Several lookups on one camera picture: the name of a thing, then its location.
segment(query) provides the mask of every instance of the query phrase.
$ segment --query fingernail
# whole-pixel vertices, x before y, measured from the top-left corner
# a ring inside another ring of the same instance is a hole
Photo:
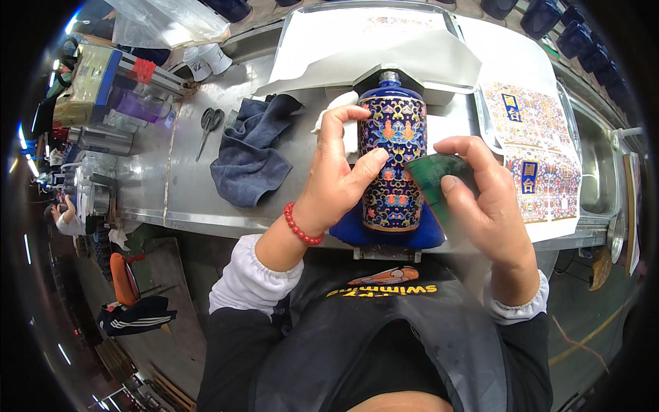
[[[442,192],[446,194],[451,190],[451,188],[453,188],[453,186],[455,186],[456,183],[457,179],[455,176],[446,175],[442,177]]]
[[[386,162],[389,159],[389,154],[387,153],[387,150],[383,148],[375,149],[374,156],[381,162]]]

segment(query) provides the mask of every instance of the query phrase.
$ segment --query plastic bag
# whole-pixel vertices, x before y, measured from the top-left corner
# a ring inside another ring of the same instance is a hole
[[[145,49],[219,43],[229,23],[197,0],[105,0],[117,10],[112,41]]]

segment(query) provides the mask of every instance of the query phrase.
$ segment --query woman's left hand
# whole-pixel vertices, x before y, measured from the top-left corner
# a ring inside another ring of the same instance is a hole
[[[309,178],[293,207],[295,223],[311,237],[323,234],[357,204],[389,158],[385,149],[377,148],[359,158],[350,170],[343,124],[368,116],[369,110],[355,105],[340,106],[323,115]]]

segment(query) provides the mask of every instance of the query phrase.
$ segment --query black apron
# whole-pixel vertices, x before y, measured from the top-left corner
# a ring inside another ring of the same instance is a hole
[[[404,319],[418,332],[455,412],[511,411],[502,343],[483,306],[432,259],[387,272],[392,268],[396,262],[341,265],[331,259],[308,267],[305,257],[304,273],[291,292],[293,330],[256,375],[250,409],[327,411],[378,331]],[[380,271],[385,279],[354,281]],[[395,281],[393,275],[410,280],[387,283]]]

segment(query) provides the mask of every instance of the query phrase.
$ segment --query metal sink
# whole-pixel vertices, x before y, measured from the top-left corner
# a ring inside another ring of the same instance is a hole
[[[581,208],[598,215],[612,214],[617,206],[617,177],[607,126],[589,108],[571,103],[583,158]]]

